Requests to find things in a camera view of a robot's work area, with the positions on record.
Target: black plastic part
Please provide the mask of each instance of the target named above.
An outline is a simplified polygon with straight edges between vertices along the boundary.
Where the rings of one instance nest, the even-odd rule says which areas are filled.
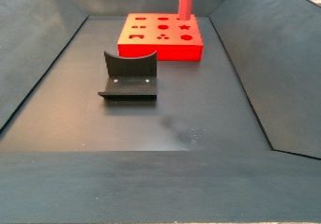
[[[107,99],[157,99],[157,52],[140,58],[117,57],[107,52]]]

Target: black bracket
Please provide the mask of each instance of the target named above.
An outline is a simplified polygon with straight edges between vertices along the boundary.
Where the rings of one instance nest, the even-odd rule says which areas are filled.
[[[105,52],[109,70],[106,91],[98,95],[106,99],[157,99],[157,52],[127,58]]]

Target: red shape sorter block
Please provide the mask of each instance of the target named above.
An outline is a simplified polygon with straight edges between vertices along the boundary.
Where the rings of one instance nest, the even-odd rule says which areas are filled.
[[[130,14],[118,51],[123,57],[145,56],[157,51],[160,61],[200,61],[204,40],[196,16],[182,21],[178,14]]]

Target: star-shaped hole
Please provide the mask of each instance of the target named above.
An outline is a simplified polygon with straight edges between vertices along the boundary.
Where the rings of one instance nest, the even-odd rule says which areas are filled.
[[[190,26],[189,25],[180,25],[181,30],[190,30]]]

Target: red rod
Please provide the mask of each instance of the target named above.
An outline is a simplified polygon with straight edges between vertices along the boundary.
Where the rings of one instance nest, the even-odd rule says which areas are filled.
[[[192,18],[192,1],[180,0],[178,16],[180,20],[189,20]]]

